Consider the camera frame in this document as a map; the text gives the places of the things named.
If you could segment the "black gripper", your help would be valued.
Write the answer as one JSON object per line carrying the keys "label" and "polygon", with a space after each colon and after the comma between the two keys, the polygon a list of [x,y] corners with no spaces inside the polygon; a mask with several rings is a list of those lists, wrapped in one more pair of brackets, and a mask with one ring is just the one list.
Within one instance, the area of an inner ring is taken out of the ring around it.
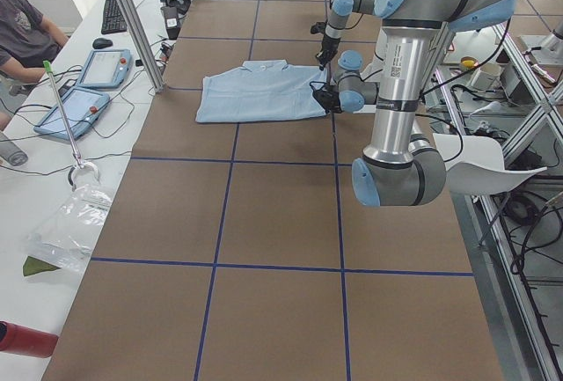
{"label": "black gripper", "polygon": [[337,92],[322,91],[320,93],[320,105],[327,113],[341,114],[340,98]]}
{"label": "black gripper", "polygon": [[338,47],[340,44],[339,38],[332,38],[325,34],[321,41],[321,49],[318,52],[318,68],[324,70],[331,62],[331,60],[338,53]]}

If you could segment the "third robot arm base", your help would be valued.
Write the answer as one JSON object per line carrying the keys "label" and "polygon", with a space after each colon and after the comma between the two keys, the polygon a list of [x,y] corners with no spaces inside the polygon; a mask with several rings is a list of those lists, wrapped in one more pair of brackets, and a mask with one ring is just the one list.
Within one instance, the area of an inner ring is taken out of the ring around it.
{"label": "third robot arm base", "polygon": [[546,67],[562,67],[562,22],[548,35],[522,35],[523,57],[532,71],[549,84],[556,84]]}

